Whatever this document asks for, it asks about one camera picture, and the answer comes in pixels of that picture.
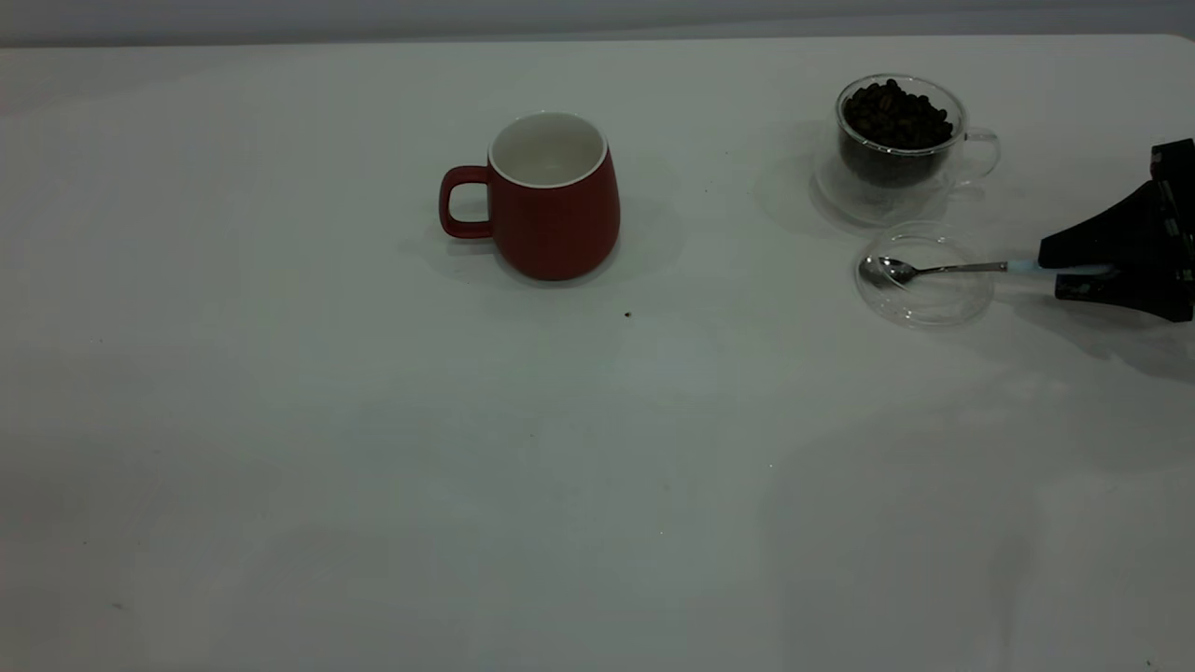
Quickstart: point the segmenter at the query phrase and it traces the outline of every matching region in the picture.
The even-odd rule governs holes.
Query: white table
[[[1195,667],[1193,328],[872,314],[805,183],[877,71],[1001,134],[993,255],[1195,135],[1175,37],[0,53],[0,668]],[[538,109],[623,190],[570,286],[436,221]]]

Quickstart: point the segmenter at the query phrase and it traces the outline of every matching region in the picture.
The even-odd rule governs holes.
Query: metal spoon
[[[1077,265],[1071,268],[1042,268],[1031,259],[1011,262],[991,262],[985,264],[939,265],[934,268],[913,268],[891,257],[864,257],[859,262],[859,275],[876,287],[908,285],[920,275],[938,273],[1046,273],[1050,275],[1103,275],[1113,270],[1111,264]]]

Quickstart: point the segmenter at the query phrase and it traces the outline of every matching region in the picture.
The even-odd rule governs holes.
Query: mug
[[[948,140],[925,149],[887,147],[868,140],[846,122],[844,105],[860,88],[895,80],[906,93],[925,96],[954,126]],[[967,108],[945,87],[905,74],[874,74],[852,83],[834,103],[817,147],[814,178],[821,195],[848,219],[890,226],[940,214],[958,187],[986,177],[1000,160],[1000,140],[970,127]],[[992,152],[978,169],[963,165],[963,145],[986,142]]]
[[[482,183],[486,221],[459,221],[448,197]],[[440,225],[454,238],[494,238],[498,252],[537,280],[569,280],[598,268],[618,240],[618,183],[606,135],[566,112],[537,112],[502,129],[489,164],[458,166],[440,183]]]

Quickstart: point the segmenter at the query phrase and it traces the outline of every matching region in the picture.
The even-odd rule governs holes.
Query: glass cup
[[[906,93],[925,96],[945,121],[950,139],[925,149],[899,149],[872,142],[846,122],[842,106],[860,88],[896,80]],[[963,164],[966,141],[992,146],[978,169]],[[1000,160],[1000,140],[986,128],[969,127],[967,109],[942,86],[907,74],[874,74],[852,83],[839,94],[815,155],[814,176],[822,197],[847,219],[869,226],[891,226],[927,219],[944,210],[957,187],[986,177]]]

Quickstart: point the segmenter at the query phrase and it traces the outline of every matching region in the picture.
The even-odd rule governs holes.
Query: red mug
[[[448,197],[482,183],[490,219],[460,221]],[[598,127],[565,112],[510,123],[490,143],[489,165],[458,166],[440,183],[440,225],[454,238],[494,238],[510,265],[538,280],[569,280],[598,268],[618,240],[618,183]]]

